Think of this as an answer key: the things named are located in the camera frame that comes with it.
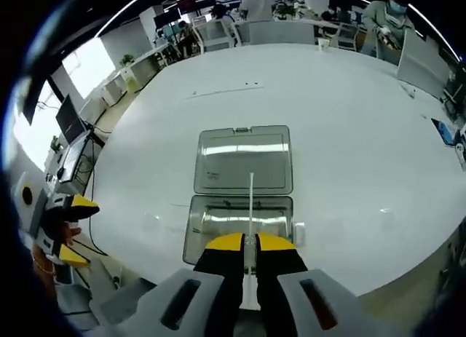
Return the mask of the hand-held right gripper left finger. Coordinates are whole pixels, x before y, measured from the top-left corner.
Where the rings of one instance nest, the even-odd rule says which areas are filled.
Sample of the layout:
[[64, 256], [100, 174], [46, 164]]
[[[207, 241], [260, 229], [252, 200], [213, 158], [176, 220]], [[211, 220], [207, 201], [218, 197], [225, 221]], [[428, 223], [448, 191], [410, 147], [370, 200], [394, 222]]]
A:
[[145, 336], [231, 336], [242, 301], [245, 235], [210, 241], [192, 270], [181, 269], [144, 301]]

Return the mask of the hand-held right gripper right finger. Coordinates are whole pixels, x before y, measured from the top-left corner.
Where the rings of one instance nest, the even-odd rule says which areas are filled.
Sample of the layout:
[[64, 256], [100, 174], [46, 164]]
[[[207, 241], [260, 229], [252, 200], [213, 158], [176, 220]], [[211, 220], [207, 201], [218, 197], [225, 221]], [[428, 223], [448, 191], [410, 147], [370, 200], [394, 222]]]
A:
[[320, 269], [309, 270], [283, 237], [256, 235], [257, 299], [268, 336], [363, 336], [356, 297]]

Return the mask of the person's left hand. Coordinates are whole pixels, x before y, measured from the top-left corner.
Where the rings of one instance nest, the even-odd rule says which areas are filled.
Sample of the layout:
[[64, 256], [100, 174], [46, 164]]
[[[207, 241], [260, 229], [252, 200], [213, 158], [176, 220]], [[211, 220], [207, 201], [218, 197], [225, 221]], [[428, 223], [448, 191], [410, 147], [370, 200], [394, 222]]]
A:
[[69, 222], [62, 222], [58, 225], [55, 232], [55, 240], [61, 244], [72, 247], [74, 244], [74, 237], [82, 232], [79, 226], [71, 227]]

